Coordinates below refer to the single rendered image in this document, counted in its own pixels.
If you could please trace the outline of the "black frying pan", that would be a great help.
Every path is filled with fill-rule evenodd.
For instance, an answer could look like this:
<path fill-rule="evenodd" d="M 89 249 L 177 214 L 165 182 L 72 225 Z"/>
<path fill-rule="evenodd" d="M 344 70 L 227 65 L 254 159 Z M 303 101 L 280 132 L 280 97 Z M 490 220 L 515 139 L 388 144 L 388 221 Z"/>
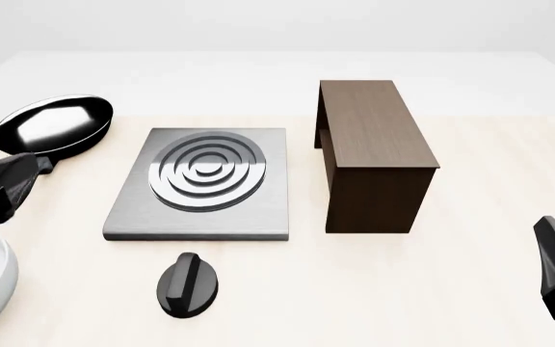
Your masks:
<path fill-rule="evenodd" d="M 50 174 L 59 161 L 95 147 L 107 134 L 112 104 L 91 94 L 49 97 L 12 112 L 0 121 L 0 150 L 31 152 L 39 174 Z"/>

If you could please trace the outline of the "round black stove knob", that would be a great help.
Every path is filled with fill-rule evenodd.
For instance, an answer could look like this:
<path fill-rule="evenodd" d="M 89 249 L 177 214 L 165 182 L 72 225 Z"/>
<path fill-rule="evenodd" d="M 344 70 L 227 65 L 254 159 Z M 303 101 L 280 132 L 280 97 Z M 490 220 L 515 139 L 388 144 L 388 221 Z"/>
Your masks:
<path fill-rule="evenodd" d="M 217 273 L 198 254 L 180 254 L 164 271 L 156 288 L 156 297 L 170 317 L 187 319 L 206 311 L 219 291 Z"/>

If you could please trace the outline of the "flat grey stove plate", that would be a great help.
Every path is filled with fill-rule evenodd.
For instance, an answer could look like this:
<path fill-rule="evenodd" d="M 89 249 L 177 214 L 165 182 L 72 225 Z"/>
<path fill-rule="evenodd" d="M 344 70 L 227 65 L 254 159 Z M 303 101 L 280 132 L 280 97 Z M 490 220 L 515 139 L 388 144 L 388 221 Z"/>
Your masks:
<path fill-rule="evenodd" d="M 151 129 L 102 233 L 110 241 L 287 240 L 285 129 Z"/>

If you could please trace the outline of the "dark brown wooden cabinet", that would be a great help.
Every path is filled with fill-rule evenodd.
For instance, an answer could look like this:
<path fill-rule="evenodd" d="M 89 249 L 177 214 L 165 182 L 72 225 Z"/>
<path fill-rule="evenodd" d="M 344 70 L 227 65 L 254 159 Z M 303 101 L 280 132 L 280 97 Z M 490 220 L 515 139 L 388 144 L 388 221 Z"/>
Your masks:
<path fill-rule="evenodd" d="M 391 80 L 319 83 L 327 233 L 409 233 L 438 164 Z"/>

